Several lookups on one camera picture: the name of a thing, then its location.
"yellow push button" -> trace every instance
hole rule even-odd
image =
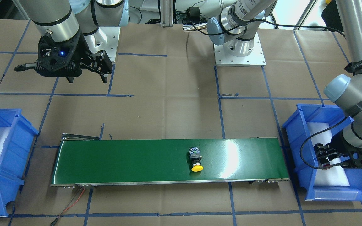
[[[203,166],[197,165],[197,166],[194,166],[191,170],[192,170],[193,172],[199,172],[199,171],[201,171],[201,170],[203,170],[203,169],[204,169]]]

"brown paper floor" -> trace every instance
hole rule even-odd
[[[40,35],[28,21],[0,20],[0,108],[23,109],[40,131],[11,225],[49,225],[72,198],[72,189],[49,187],[61,133],[105,140],[283,138],[281,125],[297,103],[331,104],[322,90],[350,60],[343,37],[304,30],[259,35],[266,67],[215,67],[208,37],[180,26],[129,24],[108,83],[84,70],[69,84],[14,72],[35,61]],[[218,98],[226,93],[239,96]],[[288,151],[285,139],[280,145]],[[57,225],[362,225],[362,202],[304,197],[294,179],[98,187]],[[9,220],[0,218],[0,225]]]

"metal pole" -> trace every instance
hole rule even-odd
[[[161,0],[161,27],[172,27],[173,26],[173,0]]]
[[[353,62],[362,60],[362,0],[336,0]]]

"power adapter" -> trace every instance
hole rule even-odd
[[[199,7],[190,7],[187,10],[187,20],[195,24],[201,23],[201,13]]]

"blue joint cap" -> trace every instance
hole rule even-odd
[[[220,27],[219,22],[217,21],[217,19],[215,17],[212,17],[207,21],[206,28],[207,28],[208,34],[217,34],[217,33],[223,32],[223,30]],[[209,37],[210,37],[211,42],[213,42],[213,44],[215,44],[217,46],[224,44],[224,34],[213,35],[213,36],[209,36]]]
[[[331,100],[332,102],[337,101],[340,96],[345,92],[347,86],[349,86],[351,78],[341,74],[338,77],[334,78],[323,90],[323,93]]]

